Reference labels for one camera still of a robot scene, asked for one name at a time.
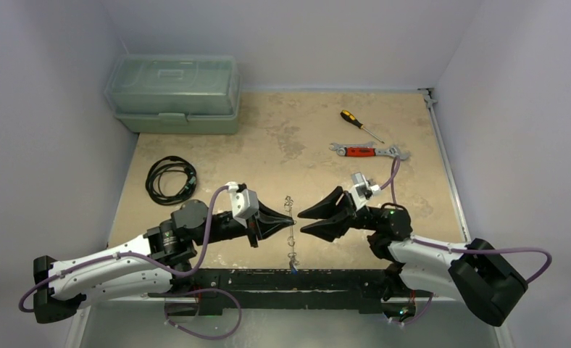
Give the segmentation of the perforated metal key plate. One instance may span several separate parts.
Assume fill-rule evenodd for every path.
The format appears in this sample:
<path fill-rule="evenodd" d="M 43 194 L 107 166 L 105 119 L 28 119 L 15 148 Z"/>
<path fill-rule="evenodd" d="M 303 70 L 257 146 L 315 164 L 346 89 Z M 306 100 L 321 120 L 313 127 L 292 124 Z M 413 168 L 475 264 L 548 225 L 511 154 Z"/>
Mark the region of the perforated metal key plate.
<path fill-rule="evenodd" d="M 284 199 L 284 210 L 287 212 L 287 214 L 290 218 L 293 218 L 292 209 L 293 209 L 293 199 L 290 196 L 286 196 Z M 293 227 L 289 228 L 289 235 L 288 235 L 287 243 L 288 243 L 288 246 L 290 248 L 290 251 L 288 253 L 289 268 L 291 269 L 291 266 L 294 266 L 298 271 L 297 266 L 299 264 L 299 261 L 296 258 L 297 257 L 296 248 L 295 248 L 296 241 L 295 241 L 295 237 L 294 237 Z"/>

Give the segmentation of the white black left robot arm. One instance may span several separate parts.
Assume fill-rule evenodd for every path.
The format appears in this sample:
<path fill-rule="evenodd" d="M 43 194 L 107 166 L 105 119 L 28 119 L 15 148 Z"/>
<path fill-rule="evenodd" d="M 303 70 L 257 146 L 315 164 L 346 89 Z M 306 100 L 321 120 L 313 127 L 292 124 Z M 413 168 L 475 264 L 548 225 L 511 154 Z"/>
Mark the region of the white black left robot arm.
<path fill-rule="evenodd" d="M 212 214 L 191 200 L 170 219 L 119 246 L 75 260 L 34 259 L 32 313 L 38 323 L 55 323 L 98 301 L 141 293 L 184 297 L 194 287 L 200 254 L 207 244 L 246 237 L 252 247 L 291 227 L 293 218 L 259 204 L 239 222 L 232 212 Z"/>

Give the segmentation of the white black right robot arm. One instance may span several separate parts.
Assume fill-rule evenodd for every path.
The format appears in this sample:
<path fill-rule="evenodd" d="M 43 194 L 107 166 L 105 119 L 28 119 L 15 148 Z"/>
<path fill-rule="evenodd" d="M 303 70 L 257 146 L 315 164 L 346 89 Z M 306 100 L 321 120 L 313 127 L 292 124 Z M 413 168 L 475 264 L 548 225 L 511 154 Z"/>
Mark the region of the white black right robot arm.
<path fill-rule="evenodd" d="M 389 261 L 385 285 L 392 294 L 426 291 L 465 304 L 491 326 L 501 326 L 529 288 L 529 282 L 483 239 L 449 244 L 413 234 L 406 207 L 356 205 L 354 195 L 336 187 L 302 210 L 313 222 L 302 233 L 333 242 L 351 229 L 370 231 L 367 242 L 380 260 Z"/>

